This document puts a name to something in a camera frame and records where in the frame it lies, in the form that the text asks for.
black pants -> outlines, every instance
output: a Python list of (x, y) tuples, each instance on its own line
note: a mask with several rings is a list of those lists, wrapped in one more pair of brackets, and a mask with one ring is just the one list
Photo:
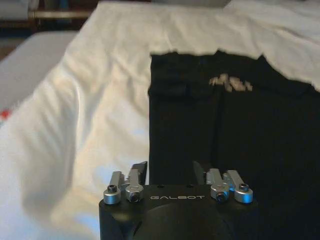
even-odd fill
[(262, 56), (153, 55), (150, 184), (196, 184), (193, 161), (237, 170), (262, 239), (320, 239), (320, 94)]

white print on fabric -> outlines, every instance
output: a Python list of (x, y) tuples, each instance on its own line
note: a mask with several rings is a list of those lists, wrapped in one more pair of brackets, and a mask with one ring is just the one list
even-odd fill
[(215, 76), (213, 78), (210, 78), (209, 85), (224, 85), (225, 90), (229, 93), (232, 92), (232, 89), (237, 92), (252, 92), (253, 89), (250, 82), (245, 81), (243, 83), (239, 78), (234, 76), (229, 77), (226, 73), (220, 74), (219, 77)]

white bed sheet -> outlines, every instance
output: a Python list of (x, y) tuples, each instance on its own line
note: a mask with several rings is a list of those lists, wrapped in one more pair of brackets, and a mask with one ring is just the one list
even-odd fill
[(99, 239), (112, 171), (148, 160), (150, 52), (263, 53), (287, 77), (320, 87), (314, 35), (296, 34), (274, 9), (280, 27), (238, 11), (100, 3), (0, 128), (0, 239)]

screw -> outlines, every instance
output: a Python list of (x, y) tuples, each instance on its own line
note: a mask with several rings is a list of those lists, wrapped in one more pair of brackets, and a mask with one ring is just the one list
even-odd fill
[(108, 193), (113, 194), (117, 191), (117, 186), (116, 185), (109, 185), (107, 187)]
[(240, 183), (239, 184), (239, 189), (244, 191), (244, 192), (248, 192), (249, 191), (249, 185), (246, 183)]
[(130, 195), (130, 202), (131, 203), (138, 203), (140, 201), (140, 194), (138, 192), (133, 192)]
[(218, 203), (224, 203), (227, 201), (226, 195), (222, 191), (216, 193), (215, 199)]

red spot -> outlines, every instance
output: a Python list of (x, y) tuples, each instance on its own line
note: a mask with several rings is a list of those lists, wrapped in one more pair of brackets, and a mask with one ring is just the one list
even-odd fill
[(2, 117), (3, 119), (7, 119), (10, 115), (11, 115), (11, 111), (7, 109), (0, 112), (0, 117)]

